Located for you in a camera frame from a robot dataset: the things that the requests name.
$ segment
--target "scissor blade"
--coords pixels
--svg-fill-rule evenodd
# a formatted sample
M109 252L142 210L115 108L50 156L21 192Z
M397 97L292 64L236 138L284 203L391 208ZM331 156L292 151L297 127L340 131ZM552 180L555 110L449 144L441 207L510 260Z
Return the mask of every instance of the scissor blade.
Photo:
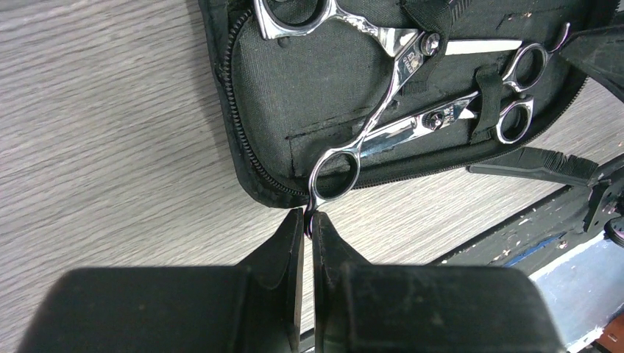
M521 40L513 39L449 40L446 55L516 50L521 45Z
M447 126L453 125L459 119L470 118L472 112L466 112L468 105L479 95L478 91L466 96L447 101L436 107L410 114L404 118L378 127L366 136L362 143L360 157L365 158L371 154L389 151L402 143L415 138L420 138ZM429 118L433 114L439 114L442 125L436 129L427 128L423 125L423 118Z

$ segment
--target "zipper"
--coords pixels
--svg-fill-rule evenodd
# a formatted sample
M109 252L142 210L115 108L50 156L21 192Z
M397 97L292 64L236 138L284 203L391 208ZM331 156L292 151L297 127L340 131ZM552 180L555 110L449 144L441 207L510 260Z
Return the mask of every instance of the zipper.
M234 130L236 131L238 140L241 142L245 154L248 156L249 161L260 177L268 182L273 188L282 191L283 193L287 193L292 196L306 196L308 193L289 188L278 182L273 176L269 175L262 164L260 164L260 161L252 150L252 147L249 144L249 139L247 139L247 135L243 129L243 123L241 122L241 115L238 112L238 106L236 105L236 97L234 97L234 87L232 84L232 53L234 51L234 44L236 43L236 39L238 38L243 25L252 17L252 15L252 9L247 9L240 17L238 17L238 19L236 19L236 22L232 25L230 33L227 36L227 46L224 52L224 64L221 68L221 77L223 79L227 103L230 106L230 117L234 123Z
M285 186L284 184L280 183L279 181L277 181L271 175L269 175L269 173L266 171L266 169L262 166L262 164L260 163L260 161L256 157L254 151L252 150L252 148L251 148L251 146L249 144L249 139L247 138L247 135L245 134L245 131L244 131L244 128L243 128L243 124L242 124L242 121L241 121L241 116L240 116L240 113L238 112L238 106L236 105L236 97L234 95L234 87L233 87L233 83L232 83L232 54L233 54L233 51L234 51L234 45L236 43L236 40L238 39L238 35L240 34L243 26L247 23L247 21L249 21L252 18L252 16L253 16L253 10L252 9L247 9L241 16L238 17L236 22L232 25L232 28L230 29L230 33L229 33L229 35L227 37L227 46L226 46L226 49L224 51L224 64L223 64L223 67L221 68L221 77L223 79L223 85L224 85L224 88L225 88L224 90L225 90L225 96L227 98L227 103L230 106L230 117L231 117L232 122L234 124L234 130L236 131L238 139L241 142L243 150L244 150L245 154L248 156L249 161L251 162L253 168L258 173L258 175L260 177L262 177L262 179L264 179L264 181L267 182L269 185L271 185L273 188L275 188L276 190L279 190L279 191L281 191L283 193L287 193L287 194L292 195L292 196L307 196L308 195L307 191L301 191L301 190L295 190L293 188L289 188L289 187ZM516 149L512 149L511 151L505 151L505 152L502 152L502 153L498 153L498 154L492 155L492 156L487 157L487 158L482 158L482 159L479 159L479 160L473 160L473 161L471 161L469 163L460 163L460 164L457 164L457 165L452 165L450 167L440 168L440 169L436 169L434 171L429 171L429 172L425 172L425 173L410 174L408 176L401 176L401 177L397 177L397 178L393 178L393 179L371 179L371 180L367 180L367 181L363 181L363 182L359 183L359 185L356 185L354 187L354 189L371 188L371 187L374 187L374 186L389 184L389 183L392 183L392 182L401 182L401 181L406 181L406 180L410 180L410 179L426 177L426 176L430 176L430 175L434 175L434 174L438 174L438 173L443 173L445 171L452 171L453 169L457 169L457 168L465 168L465 167L468 167L470 165L483 163L483 162L486 162L488 160L492 160L494 158L499 158L499 157L505 156L507 154L513 153L514 151L522 148L523 146L533 142L539 136L541 136L544 132L546 132L546 130L551 128L552 125L554 125L554 123L557 122L557 120L559 120L560 117L576 101L578 96L581 94L581 91L585 88L585 86L587 84L587 81L588 81L588 77L586 76L585 80L583 81L583 84L576 91L576 94L573 96L572 100L557 115L557 117L555 119L553 119L541 132L539 132L537 135L533 136L531 139L529 139L528 141L523 143L521 146L518 146Z

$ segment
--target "thinning scissors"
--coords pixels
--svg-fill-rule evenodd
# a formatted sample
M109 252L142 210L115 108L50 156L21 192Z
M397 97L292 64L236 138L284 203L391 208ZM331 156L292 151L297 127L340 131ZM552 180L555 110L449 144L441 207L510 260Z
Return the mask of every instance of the thinning scissors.
M503 73L503 84L510 87L516 93L524 93L532 88L544 74L544 70L553 54L561 48L570 31L570 24L565 24L561 31L561 37L553 50L547 51L542 44L529 43L520 47L513 59L509 62L507 69ZM531 52L537 52L539 55L538 71L533 75L530 82L520 82L517 78L517 69L522 58ZM481 93L477 90L471 94L462 96L453 101L447 101L426 109L422 112L408 115L397 121L391 122L385 126L378 127L373 130L364 139L362 144L360 158L368 157L371 154L388 151L401 143L408 142L415 138L428 135L434 131L443 129L453 125L461 119L475 119L478 114L471 111L468 106L474 99L479 97ZM508 114L515 108L522 111L520 121L521 129L512 136L507 136L503 131L504 121ZM496 138L504 144L516 143L521 140L528 131L533 119L533 97L521 96L504 107L499 114L498 123L496 124Z

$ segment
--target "scissor pivot screw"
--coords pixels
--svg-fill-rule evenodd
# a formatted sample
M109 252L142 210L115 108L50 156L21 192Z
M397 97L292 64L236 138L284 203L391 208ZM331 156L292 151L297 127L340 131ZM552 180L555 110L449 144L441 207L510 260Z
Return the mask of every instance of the scissor pivot screw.
M434 55L440 47L440 35L437 33L431 33L426 35L420 42L420 51L424 55Z
M422 121L424 127L432 130L442 127L442 123L444 123L444 116L441 113L430 114Z

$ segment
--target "black scissor case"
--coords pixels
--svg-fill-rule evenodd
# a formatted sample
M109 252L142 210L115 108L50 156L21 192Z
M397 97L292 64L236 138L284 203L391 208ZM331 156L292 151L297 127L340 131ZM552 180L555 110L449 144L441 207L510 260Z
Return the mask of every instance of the black scissor case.
M339 4L378 26L431 30L432 21L422 9L432 1L444 2L339 0ZM327 21L303 37L263 40L251 0L199 0L199 4L239 182L267 206L305 204L307 177L320 151L347 142L359 131L388 86L392 58L371 37L340 21ZM269 5L282 21L296 24L313 15L316 2L285 0ZM356 187L513 154L557 121L585 85L587 74L622 99L624 36L621 28L613 27L618 6L618 0L472 1L447 34L451 40L520 39L549 48L563 25L571 23L569 43L527 92L535 98L527 134L519 143L504 145L493 138L491 126L484 129L477 121L459 121L367 157ZM394 97L380 124L478 89L475 72L495 67L502 73L513 53L438 54ZM530 76L532 65L523 60L519 75ZM504 90L501 104L514 94ZM319 188L341 183L348 168L341 160L324 168Z

